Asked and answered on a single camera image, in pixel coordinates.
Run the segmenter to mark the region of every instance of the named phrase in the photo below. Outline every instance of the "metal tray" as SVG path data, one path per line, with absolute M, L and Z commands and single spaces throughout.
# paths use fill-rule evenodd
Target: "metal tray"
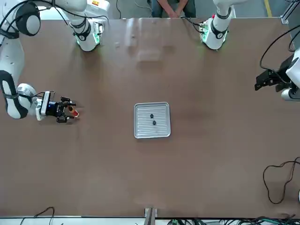
M 134 107 L 134 134 L 135 138 L 170 136 L 171 122 L 169 104 L 167 102 L 136 104 Z

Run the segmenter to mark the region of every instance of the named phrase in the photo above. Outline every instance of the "person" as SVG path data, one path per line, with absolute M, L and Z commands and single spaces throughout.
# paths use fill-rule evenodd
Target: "person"
M 180 17 L 182 11 L 186 17 L 196 17 L 195 0 L 177 0 L 177 2 L 178 7 L 174 11 L 168 0 L 152 0 L 152 17 L 162 17 L 163 9 L 170 18 Z

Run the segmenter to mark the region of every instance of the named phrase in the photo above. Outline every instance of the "brown table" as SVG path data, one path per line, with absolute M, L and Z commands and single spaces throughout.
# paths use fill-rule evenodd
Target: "brown table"
M 62 21 L 43 22 L 22 37 L 20 82 L 84 108 L 73 125 L 41 125 L 13 120 L 0 99 L 0 215 L 54 206 L 56 215 L 142 216 L 154 206 L 160 217 L 300 217 L 299 171 L 280 205 L 262 180 L 267 165 L 299 156 L 300 105 L 274 87 L 254 91 L 262 53 L 286 29 L 276 18 L 234 19 L 214 52 L 181 19 L 112 20 L 103 46 L 86 53 Z M 278 67 L 289 40 L 264 64 Z M 134 105 L 155 101 L 170 104 L 172 134 L 137 140 Z M 287 174 L 267 172 L 274 200 Z

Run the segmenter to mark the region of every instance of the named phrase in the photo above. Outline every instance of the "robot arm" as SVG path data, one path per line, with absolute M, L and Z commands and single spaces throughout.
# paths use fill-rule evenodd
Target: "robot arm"
M 276 92 L 282 91 L 286 101 L 300 101 L 300 49 L 287 58 L 278 71 L 265 70 L 256 77 L 255 90 L 275 85 Z
M 209 18 L 202 26 L 201 40 L 210 49 L 219 49 L 227 34 L 228 26 L 233 16 L 232 5 L 241 4 L 247 0 L 213 0 L 217 12 L 213 18 Z
M 55 116 L 58 122 L 66 122 L 72 118 L 64 114 L 65 108 L 75 105 L 70 99 L 62 97 L 60 102 L 51 102 L 49 91 L 44 92 L 41 98 L 36 96 L 36 91 L 30 85 L 18 86 L 24 67 L 24 51 L 19 34 L 36 35 L 41 23 L 37 6 L 51 7 L 51 3 L 52 0 L 6 0 L 3 3 L 4 21 L 0 29 L 0 87 L 6 102 L 6 111 L 14 119 L 22 119 L 28 114 L 36 114 L 38 120 L 48 115 Z M 87 1 L 56 0 L 55 5 L 69 11 L 66 16 L 80 47 L 84 51 L 93 50 L 99 44 L 99 25 L 76 16 L 85 16 Z

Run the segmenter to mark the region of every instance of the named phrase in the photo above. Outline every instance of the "cable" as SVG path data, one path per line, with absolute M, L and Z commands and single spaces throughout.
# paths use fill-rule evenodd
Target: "cable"
M 294 161 L 287 161 L 287 162 L 284 162 L 284 163 L 282 163 L 282 164 L 280 164 L 280 165 L 269 165 L 269 166 L 267 166 L 267 167 L 264 169 L 264 171 L 263 171 L 263 173 L 262 173 L 262 179 L 263 179 L 263 183 L 264 183 L 265 187 L 267 188 L 267 191 L 268 191 L 268 199 L 269 199 L 269 201 L 270 201 L 271 203 L 273 203 L 273 204 L 279 204 L 279 203 L 281 203 L 281 202 L 284 200 L 284 198 L 285 198 L 285 189 L 286 189 L 286 185 L 287 185 L 289 182 L 291 182 L 291 180 L 293 179 L 293 176 L 294 176 L 294 170 L 295 170 L 295 165 L 296 165 L 296 164 L 299 164 L 299 165 L 300 165 L 300 163 L 297 162 L 298 158 L 300 158 L 300 157 L 295 158 Z M 282 192 L 282 197 L 281 197 L 281 199 L 280 199 L 278 202 L 274 202 L 274 201 L 272 201 L 271 198 L 270 198 L 270 190 L 269 190 L 268 185 L 267 185 L 266 180 L 265 180 L 265 172 L 266 172 L 267 169 L 270 168 L 270 167 L 281 168 L 281 167 L 283 167 L 285 164 L 288 164 L 288 163 L 293 163 L 292 169 L 291 169 L 291 175 L 290 175 L 290 178 L 285 182 L 285 184 L 284 184 L 284 186 L 283 186 L 283 192 Z
M 234 221 L 235 221 L 235 220 L 232 220 L 230 223 L 228 223 L 228 224 L 226 224 L 226 225 L 230 225 L 230 224 L 232 224 Z
M 150 7 L 147 7 L 147 6 L 140 6 L 136 3 L 136 0 L 135 0 L 135 5 L 138 6 L 139 8 L 146 8 L 146 9 L 149 9 L 150 10 L 150 15 L 148 17 L 151 17 L 152 15 L 152 9 Z
M 288 31 L 284 32 L 282 35 L 280 35 L 279 37 L 277 37 L 277 38 L 269 45 L 269 47 L 266 49 L 266 51 L 263 53 L 263 55 L 262 55 L 262 57 L 261 57 L 261 59 L 260 59 L 260 62 L 259 62 L 259 66 L 260 66 L 261 68 L 266 69 L 266 70 L 268 70 L 268 71 L 272 71 L 272 72 L 273 72 L 273 73 L 281 80 L 281 82 L 283 82 L 283 83 L 285 83 L 285 84 L 287 84 L 287 82 L 284 81 L 284 80 L 282 79 L 282 77 L 281 77 L 274 69 L 271 69 L 271 68 L 268 68 L 268 67 L 265 67 L 265 66 L 262 65 L 262 64 L 263 64 L 263 58 L 264 58 L 265 54 L 268 52 L 268 50 L 272 47 L 272 45 L 275 44 L 275 42 L 277 42 L 280 38 L 282 38 L 284 35 L 288 34 L 289 32 L 293 31 L 294 29 L 297 29 L 298 27 L 300 27 L 300 25 L 295 26 L 294 28 L 289 29 Z
M 117 10 L 118 10 L 118 12 L 119 12 L 119 14 L 120 14 L 119 19 L 121 19 L 121 18 L 122 18 L 122 13 L 121 13 L 121 11 L 120 11 L 120 9 L 119 9 L 119 7 L 118 7 L 118 0 L 116 0 L 116 8 L 117 8 Z
M 54 209 L 54 207 L 48 207 L 48 208 L 45 209 L 44 211 L 42 211 L 42 212 L 36 214 L 33 218 L 35 219 L 35 218 L 39 217 L 40 215 L 44 214 L 44 213 L 47 212 L 48 210 L 52 210 L 52 216 L 51 216 L 50 221 L 49 221 L 49 225 L 51 225 L 51 221 L 53 220 L 54 214 L 55 214 L 55 209 Z M 28 219 L 28 218 L 29 218 L 29 217 L 24 217 L 24 218 L 22 219 L 20 225 L 22 225 L 22 223 L 24 222 L 24 220 L 25 220 L 25 219 Z
M 300 0 L 285 0 L 288 3 L 295 3 L 295 2 L 299 2 Z
M 300 30 L 295 34 L 295 36 L 291 39 L 290 43 L 289 43 L 289 51 L 294 53 L 296 51 L 296 49 L 291 49 L 291 45 L 294 41 L 294 39 L 297 37 L 297 35 L 300 33 Z
M 181 19 L 186 19 L 186 20 L 189 21 L 191 24 L 196 25 L 196 26 L 199 26 L 200 23 L 203 23 L 203 22 L 204 22 L 204 21 L 202 21 L 202 22 L 200 22 L 200 23 L 195 23 L 195 22 L 191 21 L 190 18 L 187 18 L 187 17 L 185 17 L 185 16 L 182 16 L 182 17 L 180 17 L 180 18 L 181 18 Z
M 60 14 L 60 16 L 62 17 L 62 19 L 64 20 L 65 24 L 68 25 L 67 21 L 65 20 L 64 16 L 60 13 L 60 11 L 54 7 L 56 9 L 56 11 Z
M 181 18 L 181 19 L 186 19 L 187 21 L 189 21 L 189 22 L 193 25 L 194 29 L 195 29 L 198 33 L 204 34 L 204 32 L 199 31 L 199 30 L 196 28 L 196 26 L 199 26 L 199 24 L 200 24 L 200 23 L 203 23 L 204 21 L 201 21 L 200 23 L 195 23 L 195 22 L 191 21 L 191 19 L 189 19 L 189 18 L 187 18 L 187 17 L 185 17 L 185 16 L 182 16 L 182 17 L 180 17 L 180 18 Z

